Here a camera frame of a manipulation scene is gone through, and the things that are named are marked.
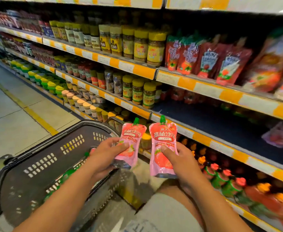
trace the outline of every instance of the pink ketchup pouch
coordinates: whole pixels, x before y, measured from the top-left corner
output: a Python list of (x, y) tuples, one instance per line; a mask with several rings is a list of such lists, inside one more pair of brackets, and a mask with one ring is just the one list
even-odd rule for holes
[(158, 178), (177, 178), (170, 161), (161, 152), (161, 146), (165, 145), (178, 155), (176, 124), (166, 123), (165, 116), (161, 116), (160, 123), (150, 125), (149, 130), (152, 141), (150, 175)]
[(122, 127), (118, 145), (128, 143), (130, 147), (115, 157), (113, 165), (117, 168), (131, 169), (137, 163), (139, 143), (147, 130), (146, 126), (140, 125), (138, 122), (139, 119), (135, 118), (133, 124), (125, 123)]

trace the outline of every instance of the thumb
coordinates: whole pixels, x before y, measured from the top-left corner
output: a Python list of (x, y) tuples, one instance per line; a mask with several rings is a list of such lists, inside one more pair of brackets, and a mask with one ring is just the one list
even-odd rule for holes
[(172, 165), (176, 162), (177, 155), (167, 146), (162, 145), (161, 151), (167, 157), (167, 159), (171, 162)]
[(120, 154), (121, 152), (125, 151), (126, 149), (129, 148), (129, 144), (128, 143), (123, 143), (123, 144), (118, 144), (114, 147), (111, 147), (109, 149), (109, 153), (110, 155), (112, 155), (113, 157), (117, 156), (118, 154)]

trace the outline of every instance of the ketchup pouch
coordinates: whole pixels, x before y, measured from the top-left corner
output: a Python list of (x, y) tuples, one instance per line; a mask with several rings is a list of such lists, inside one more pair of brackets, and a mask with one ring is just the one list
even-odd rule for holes
[(149, 130), (152, 141), (150, 175), (159, 178), (177, 178), (170, 161), (161, 152), (161, 145), (165, 145), (178, 155), (176, 124), (166, 123), (165, 116), (161, 116), (160, 123), (150, 125)]
[(133, 124), (125, 123), (122, 127), (118, 145), (128, 143), (130, 146), (115, 157), (113, 165), (117, 168), (131, 169), (131, 167), (134, 167), (137, 163), (139, 143), (141, 137), (147, 130), (146, 126), (138, 123), (139, 119), (135, 118)]

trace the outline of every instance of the hand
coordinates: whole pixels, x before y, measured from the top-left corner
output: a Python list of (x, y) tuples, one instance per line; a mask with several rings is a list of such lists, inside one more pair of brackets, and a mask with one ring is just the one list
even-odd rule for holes
[(90, 165), (93, 176), (92, 179), (98, 181), (105, 177), (110, 171), (115, 169), (114, 166), (110, 166), (113, 159), (121, 152), (128, 149), (129, 144), (116, 144), (120, 138), (108, 138), (101, 142), (96, 150), (89, 156), (86, 164)]
[(192, 152), (185, 145), (177, 142), (178, 154), (176, 155), (166, 146), (161, 146), (162, 153), (169, 159), (173, 165), (175, 174), (178, 176), (182, 189), (189, 195), (192, 195), (190, 182), (192, 178), (199, 177), (201, 174), (198, 163)]

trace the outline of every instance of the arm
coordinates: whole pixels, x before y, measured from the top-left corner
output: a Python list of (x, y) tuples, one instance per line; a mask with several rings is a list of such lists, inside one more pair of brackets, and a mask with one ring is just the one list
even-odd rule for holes
[(239, 232), (252, 231), (201, 173), (191, 151), (178, 142), (177, 149), (178, 156), (169, 148), (161, 146), (162, 152), (173, 165), (183, 190), (196, 202), (207, 231), (234, 232), (235, 228)]
[(119, 138), (103, 141), (85, 164), (13, 232), (69, 231), (94, 184), (113, 169), (109, 165), (114, 157), (128, 148), (126, 144), (111, 147), (117, 141)]

